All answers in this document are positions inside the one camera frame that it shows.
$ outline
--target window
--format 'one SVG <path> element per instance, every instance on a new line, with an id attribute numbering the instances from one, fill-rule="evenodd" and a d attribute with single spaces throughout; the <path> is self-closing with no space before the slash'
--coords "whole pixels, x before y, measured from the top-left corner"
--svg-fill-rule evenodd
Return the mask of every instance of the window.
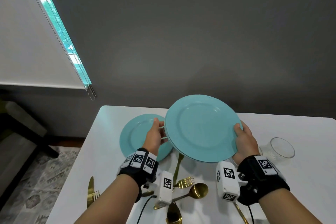
<path id="1" fill-rule="evenodd" d="M 82 82 L 85 86 L 88 86 L 91 84 L 91 81 L 89 79 L 89 76 L 87 75 L 84 66 L 78 56 L 78 53 L 71 42 L 71 39 L 63 25 L 63 22 L 54 6 L 54 3 L 52 0 L 40 0 L 41 4 L 43 5 L 44 9 L 46 10 L 51 23 L 53 24 L 55 30 L 57 31 L 57 34 L 60 38 L 60 40 L 63 43 L 63 46 L 65 50 L 69 54 L 69 58 L 72 61 L 74 67 L 76 68 L 80 78 L 82 79 Z"/>

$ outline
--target person's left hand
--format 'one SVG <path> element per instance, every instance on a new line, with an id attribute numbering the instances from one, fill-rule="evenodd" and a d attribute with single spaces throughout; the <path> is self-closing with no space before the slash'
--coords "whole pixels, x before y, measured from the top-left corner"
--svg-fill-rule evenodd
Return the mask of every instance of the person's left hand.
<path id="1" fill-rule="evenodd" d="M 145 142 L 142 146 L 155 156 L 159 153 L 159 146 L 168 141 L 167 138 L 161 140 L 161 137 L 166 136 L 164 135 L 164 130 L 159 129 L 159 127 L 162 127 L 164 123 L 164 121 L 159 121 L 158 118 L 154 118 L 153 126 L 148 131 Z"/>

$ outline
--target forearm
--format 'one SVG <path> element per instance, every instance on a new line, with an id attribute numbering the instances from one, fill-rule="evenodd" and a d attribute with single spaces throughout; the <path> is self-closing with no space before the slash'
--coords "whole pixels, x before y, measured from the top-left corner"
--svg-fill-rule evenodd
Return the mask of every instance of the forearm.
<path id="1" fill-rule="evenodd" d="M 270 224 L 321 224 L 287 189 L 278 189 L 259 200 Z"/>
<path id="2" fill-rule="evenodd" d="M 119 175 L 75 224 L 124 224 L 137 199 L 139 187 L 128 175 Z"/>

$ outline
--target black wrist strap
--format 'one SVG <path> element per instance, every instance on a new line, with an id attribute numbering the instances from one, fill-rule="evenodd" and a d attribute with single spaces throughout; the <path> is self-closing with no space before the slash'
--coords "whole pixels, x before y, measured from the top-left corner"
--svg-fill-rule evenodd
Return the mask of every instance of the black wrist strap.
<path id="1" fill-rule="evenodd" d="M 137 149 L 122 163 L 118 175 L 126 174 L 132 177 L 139 187 L 139 194 L 135 202 L 141 198 L 141 186 L 146 182 L 153 183 L 156 180 L 158 166 L 159 163 L 156 161 L 156 156 L 145 148 Z"/>
<path id="2" fill-rule="evenodd" d="M 238 201 L 243 205 L 258 203 L 263 196 L 280 188 L 290 191 L 279 170 L 264 156 L 245 158 L 237 171 L 243 173 L 244 179 L 248 181 L 246 186 L 240 188 Z"/>

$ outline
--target hand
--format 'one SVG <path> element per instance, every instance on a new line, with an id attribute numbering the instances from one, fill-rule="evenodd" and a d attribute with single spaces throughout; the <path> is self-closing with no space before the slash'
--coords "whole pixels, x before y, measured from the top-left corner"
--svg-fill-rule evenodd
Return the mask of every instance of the hand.
<path id="1" fill-rule="evenodd" d="M 238 152 L 232 158 L 237 165 L 248 156 L 259 155 L 258 143 L 252 136 L 251 130 L 244 122 L 241 121 L 241 124 L 243 125 L 243 130 L 241 130 L 239 123 L 233 127 L 237 134 L 236 145 Z"/>
<path id="2" fill-rule="evenodd" d="M 155 156 L 159 153 L 159 146 L 168 141 L 167 138 L 161 140 L 161 137 L 166 136 L 164 135 L 163 129 L 159 129 L 159 127 L 163 126 L 164 123 L 164 121 L 159 121 L 158 118 L 154 118 L 153 126 L 148 131 L 145 142 L 142 146 Z"/>

